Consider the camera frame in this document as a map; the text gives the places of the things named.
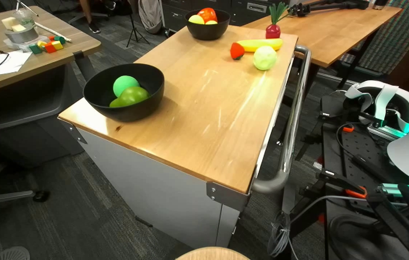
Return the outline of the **clear plastic container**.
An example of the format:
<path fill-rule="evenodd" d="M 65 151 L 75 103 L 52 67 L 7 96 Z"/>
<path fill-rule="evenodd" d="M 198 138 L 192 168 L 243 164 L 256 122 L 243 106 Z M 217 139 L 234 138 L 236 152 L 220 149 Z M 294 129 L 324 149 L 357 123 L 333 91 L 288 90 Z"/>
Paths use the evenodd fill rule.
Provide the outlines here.
<path fill-rule="evenodd" d="M 31 11 L 18 9 L 13 16 L 5 18 L 2 25 L 5 26 L 5 35 L 13 44 L 25 44 L 38 38 L 35 29 L 36 15 Z"/>

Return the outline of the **white rolling cart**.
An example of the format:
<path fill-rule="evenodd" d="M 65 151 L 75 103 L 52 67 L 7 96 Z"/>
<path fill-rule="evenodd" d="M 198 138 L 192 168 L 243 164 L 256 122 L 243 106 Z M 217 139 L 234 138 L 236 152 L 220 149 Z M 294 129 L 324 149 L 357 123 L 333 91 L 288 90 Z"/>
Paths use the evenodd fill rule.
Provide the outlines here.
<path fill-rule="evenodd" d="M 217 41 L 185 29 L 139 61 L 165 93 L 149 117 L 122 123 L 86 100 L 60 115 L 135 216 L 187 245 L 226 245 L 250 195 L 285 94 L 298 38 L 282 37 L 275 68 L 256 70 L 230 45 L 263 32 L 231 26 Z"/>

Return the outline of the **red orange toy apple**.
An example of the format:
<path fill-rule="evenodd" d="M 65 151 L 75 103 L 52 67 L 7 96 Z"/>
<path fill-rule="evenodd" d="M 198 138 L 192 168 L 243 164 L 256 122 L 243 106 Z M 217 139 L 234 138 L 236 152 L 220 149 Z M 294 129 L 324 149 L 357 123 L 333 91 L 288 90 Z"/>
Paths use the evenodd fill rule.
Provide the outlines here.
<path fill-rule="evenodd" d="M 205 22 L 217 22 L 217 12 L 213 8 L 204 8 L 198 12 L 198 15 L 205 21 Z"/>

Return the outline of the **black bowl near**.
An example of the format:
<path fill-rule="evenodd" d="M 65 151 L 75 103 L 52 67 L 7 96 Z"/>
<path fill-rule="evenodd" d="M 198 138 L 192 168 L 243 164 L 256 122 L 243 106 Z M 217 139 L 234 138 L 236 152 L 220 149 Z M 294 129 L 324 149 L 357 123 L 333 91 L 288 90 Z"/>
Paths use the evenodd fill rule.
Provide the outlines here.
<path fill-rule="evenodd" d="M 139 87 L 148 91 L 148 99 L 130 107 L 112 109 L 110 103 L 117 97 L 113 84 L 120 76 L 130 76 L 139 81 Z M 84 89 L 86 100 L 106 117 L 120 122 L 135 122 L 151 116 L 161 104 L 165 90 L 164 74 L 145 64 L 126 64 L 107 68 L 94 76 Z"/>

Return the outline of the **yellow toy banana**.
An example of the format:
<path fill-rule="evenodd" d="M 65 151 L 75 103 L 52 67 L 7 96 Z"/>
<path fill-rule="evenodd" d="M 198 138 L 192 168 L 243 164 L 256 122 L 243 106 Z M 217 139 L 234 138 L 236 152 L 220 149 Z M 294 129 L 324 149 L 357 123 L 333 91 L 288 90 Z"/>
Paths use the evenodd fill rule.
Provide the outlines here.
<path fill-rule="evenodd" d="M 284 45 L 282 39 L 245 39 L 239 41 L 239 45 L 249 54 L 255 54 L 262 47 L 271 47 L 275 51 L 279 51 Z"/>

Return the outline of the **black bowl far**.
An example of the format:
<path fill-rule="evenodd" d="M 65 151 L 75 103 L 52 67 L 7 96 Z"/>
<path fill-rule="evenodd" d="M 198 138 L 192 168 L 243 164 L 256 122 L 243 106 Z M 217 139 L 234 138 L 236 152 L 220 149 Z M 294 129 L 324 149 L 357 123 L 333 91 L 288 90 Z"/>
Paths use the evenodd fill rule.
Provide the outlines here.
<path fill-rule="evenodd" d="M 190 13 L 187 18 L 187 28 L 190 34 L 200 41 L 216 41 L 223 37 L 226 32 L 229 24 L 230 24 L 230 16 L 226 12 L 216 11 L 217 18 L 218 18 L 218 25 L 195 25 L 190 24 L 188 19 L 192 15 L 198 15 L 198 12 Z"/>

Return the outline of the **red toy radish green leaves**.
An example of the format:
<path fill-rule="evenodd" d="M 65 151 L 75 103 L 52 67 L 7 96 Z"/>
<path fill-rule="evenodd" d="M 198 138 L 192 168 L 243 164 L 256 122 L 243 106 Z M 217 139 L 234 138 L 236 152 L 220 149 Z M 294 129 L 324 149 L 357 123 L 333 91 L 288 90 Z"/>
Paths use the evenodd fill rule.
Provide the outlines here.
<path fill-rule="evenodd" d="M 281 37 L 279 22 L 285 18 L 286 11 L 288 5 L 282 2 L 269 6 L 271 24 L 265 29 L 268 39 L 278 39 Z"/>

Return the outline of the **green toy avocado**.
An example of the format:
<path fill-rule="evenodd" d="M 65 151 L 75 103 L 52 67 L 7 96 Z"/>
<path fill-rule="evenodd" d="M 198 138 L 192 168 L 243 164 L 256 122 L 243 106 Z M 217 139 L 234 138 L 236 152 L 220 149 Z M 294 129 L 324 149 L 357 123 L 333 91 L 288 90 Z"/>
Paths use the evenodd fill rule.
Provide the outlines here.
<path fill-rule="evenodd" d="M 148 91 L 142 87 L 127 87 L 116 100 L 110 103 L 112 109 L 130 107 L 148 99 Z"/>

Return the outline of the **wooden desk back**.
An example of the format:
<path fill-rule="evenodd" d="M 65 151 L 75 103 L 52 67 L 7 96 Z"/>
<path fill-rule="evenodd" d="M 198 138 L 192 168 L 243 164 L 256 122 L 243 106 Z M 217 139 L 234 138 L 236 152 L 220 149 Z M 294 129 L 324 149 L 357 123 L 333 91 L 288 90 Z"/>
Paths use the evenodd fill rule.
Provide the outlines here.
<path fill-rule="evenodd" d="M 285 18 L 284 34 L 297 35 L 298 44 L 311 51 L 311 63 L 328 68 L 351 48 L 369 39 L 402 12 L 401 8 L 337 9 L 311 13 L 307 18 Z"/>

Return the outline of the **round wooden stool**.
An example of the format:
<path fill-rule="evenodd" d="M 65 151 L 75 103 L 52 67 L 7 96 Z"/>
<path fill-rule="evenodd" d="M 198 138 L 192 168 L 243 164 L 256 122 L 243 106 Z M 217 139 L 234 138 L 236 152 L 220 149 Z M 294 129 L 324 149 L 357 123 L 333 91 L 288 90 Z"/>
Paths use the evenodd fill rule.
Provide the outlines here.
<path fill-rule="evenodd" d="M 247 256 L 226 247 L 200 247 L 181 255 L 177 260 L 250 260 Z"/>

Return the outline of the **colourful toy blocks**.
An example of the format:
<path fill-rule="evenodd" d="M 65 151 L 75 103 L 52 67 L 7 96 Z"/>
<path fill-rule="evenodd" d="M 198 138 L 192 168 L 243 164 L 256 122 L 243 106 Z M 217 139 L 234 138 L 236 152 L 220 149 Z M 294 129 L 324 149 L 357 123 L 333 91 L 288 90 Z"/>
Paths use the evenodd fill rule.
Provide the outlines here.
<path fill-rule="evenodd" d="M 42 39 L 38 39 L 36 42 L 32 42 L 28 45 L 28 50 L 35 54 L 35 55 L 39 55 L 39 54 L 54 54 L 54 52 L 58 52 L 61 51 L 64 47 L 65 47 L 67 41 L 60 37 L 60 35 L 51 35 L 49 38 L 42 38 Z"/>

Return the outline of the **light green dimpled ball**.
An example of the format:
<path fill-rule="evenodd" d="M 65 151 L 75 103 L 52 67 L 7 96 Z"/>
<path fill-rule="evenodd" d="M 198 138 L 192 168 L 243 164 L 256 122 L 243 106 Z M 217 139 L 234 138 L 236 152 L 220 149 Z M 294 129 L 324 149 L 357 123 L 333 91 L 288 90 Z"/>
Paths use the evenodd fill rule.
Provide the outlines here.
<path fill-rule="evenodd" d="M 260 71 L 269 71 L 276 64 L 276 51 L 272 47 L 260 47 L 253 54 L 253 65 Z"/>

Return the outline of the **black bowl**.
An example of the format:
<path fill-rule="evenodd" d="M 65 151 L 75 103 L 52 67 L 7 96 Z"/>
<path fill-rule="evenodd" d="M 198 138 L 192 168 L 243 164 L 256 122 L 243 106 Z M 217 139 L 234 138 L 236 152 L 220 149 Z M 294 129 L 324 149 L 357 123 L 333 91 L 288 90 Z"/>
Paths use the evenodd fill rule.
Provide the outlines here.
<path fill-rule="evenodd" d="M 148 91 L 148 99 L 130 107 L 112 109 L 110 103 L 117 97 L 113 84 L 120 76 L 130 76 L 139 81 L 139 87 Z M 94 76 L 84 89 L 86 100 L 106 117 L 120 122 L 135 122 L 151 116 L 161 104 L 165 90 L 164 74 L 145 64 L 126 64 L 107 68 Z"/>
<path fill-rule="evenodd" d="M 187 28 L 190 34 L 200 41 L 216 41 L 223 37 L 226 32 L 229 24 L 230 24 L 230 16 L 226 12 L 216 11 L 217 18 L 218 18 L 218 25 L 195 25 L 190 24 L 188 19 L 192 15 L 198 15 L 198 12 L 190 13 L 187 18 Z"/>

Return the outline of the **small red toy strawberry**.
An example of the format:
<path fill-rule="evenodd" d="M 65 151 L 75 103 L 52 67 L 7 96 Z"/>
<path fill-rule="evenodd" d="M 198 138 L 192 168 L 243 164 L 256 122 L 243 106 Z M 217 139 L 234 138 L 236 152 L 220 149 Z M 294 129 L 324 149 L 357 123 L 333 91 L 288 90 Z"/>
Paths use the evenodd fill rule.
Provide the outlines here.
<path fill-rule="evenodd" d="M 245 48 L 234 42 L 231 47 L 230 47 L 230 57 L 233 61 L 239 61 L 240 58 L 243 58 L 246 54 Z"/>

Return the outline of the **white VR headset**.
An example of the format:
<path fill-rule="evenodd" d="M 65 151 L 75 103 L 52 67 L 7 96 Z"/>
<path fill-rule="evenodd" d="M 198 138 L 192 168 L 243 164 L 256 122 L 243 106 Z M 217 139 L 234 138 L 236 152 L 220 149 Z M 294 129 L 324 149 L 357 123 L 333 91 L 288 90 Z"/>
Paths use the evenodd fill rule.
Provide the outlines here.
<path fill-rule="evenodd" d="M 360 103 L 359 119 L 369 133 L 388 141 L 409 135 L 409 91 L 369 80 L 353 84 L 344 96 Z"/>

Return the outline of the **green smooth ball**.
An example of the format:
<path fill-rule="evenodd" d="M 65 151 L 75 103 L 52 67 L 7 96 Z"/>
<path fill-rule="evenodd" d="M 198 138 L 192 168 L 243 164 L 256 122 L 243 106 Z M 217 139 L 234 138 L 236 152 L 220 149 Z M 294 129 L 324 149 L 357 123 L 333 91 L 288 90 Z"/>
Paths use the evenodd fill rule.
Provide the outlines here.
<path fill-rule="evenodd" d="M 120 97 L 129 87 L 139 87 L 139 81 L 130 76 L 120 76 L 113 84 L 113 93 L 116 97 Z"/>

